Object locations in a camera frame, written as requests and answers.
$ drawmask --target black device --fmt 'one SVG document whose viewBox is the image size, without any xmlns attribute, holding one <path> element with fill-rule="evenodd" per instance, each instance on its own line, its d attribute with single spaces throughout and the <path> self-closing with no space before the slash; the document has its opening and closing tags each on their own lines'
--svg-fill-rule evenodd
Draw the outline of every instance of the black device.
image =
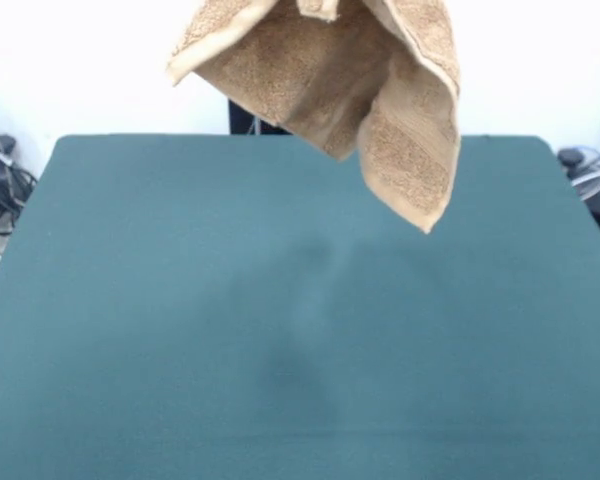
<svg viewBox="0 0 600 480">
<path fill-rule="evenodd" d="M 565 148 L 558 152 L 558 160 L 572 184 L 583 180 L 575 188 L 600 227 L 600 156 L 586 161 L 578 148 Z"/>
</svg>

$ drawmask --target green table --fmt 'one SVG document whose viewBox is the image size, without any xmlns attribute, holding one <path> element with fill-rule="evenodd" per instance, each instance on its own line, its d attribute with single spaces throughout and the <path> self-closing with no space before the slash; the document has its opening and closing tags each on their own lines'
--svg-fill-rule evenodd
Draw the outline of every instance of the green table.
<svg viewBox="0 0 600 480">
<path fill-rule="evenodd" d="M 600 233 L 467 138 L 427 237 L 288 137 L 58 143 L 0 267 L 0 480 L 600 480 Z"/>
</svg>

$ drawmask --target towel fold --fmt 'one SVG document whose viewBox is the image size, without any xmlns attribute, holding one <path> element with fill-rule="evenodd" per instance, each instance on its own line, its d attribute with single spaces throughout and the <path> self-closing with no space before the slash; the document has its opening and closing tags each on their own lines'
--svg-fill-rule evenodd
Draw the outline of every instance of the towel fold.
<svg viewBox="0 0 600 480">
<path fill-rule="evenodd" d="M 167 71 L 336 159 L 424 232 L 451 197 L 459 72 L 442 0 L 206 0 Z"/>
</svg>

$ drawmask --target towel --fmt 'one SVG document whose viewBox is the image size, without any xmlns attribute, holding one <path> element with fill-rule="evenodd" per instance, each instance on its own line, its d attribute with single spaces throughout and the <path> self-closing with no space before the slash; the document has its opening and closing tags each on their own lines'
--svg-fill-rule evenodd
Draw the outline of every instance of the towel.
<svg viewBox="0 0 600 480">
<path fill-rule="evenodd" d="M 206 0 L 169 61 L 341 160 L 428 233 L 451 198 L 459 71 L 442 0 Z"/>
</svg>

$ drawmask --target white background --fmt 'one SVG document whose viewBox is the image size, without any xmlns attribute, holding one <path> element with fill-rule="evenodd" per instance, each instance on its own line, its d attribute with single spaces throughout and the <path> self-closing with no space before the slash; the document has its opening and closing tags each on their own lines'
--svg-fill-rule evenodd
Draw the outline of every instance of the white background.
<svg viewBox="0 0 600 480">
<path fill-rule="evenodd" d="M 40 174 L 67 133 L 226 133 L 226 99 L 164 67 L 199 0 L 0 0 L 0 132 Z M 600 149 L 600 0 L 447 0 L 463 133 Z"/>
</svg>

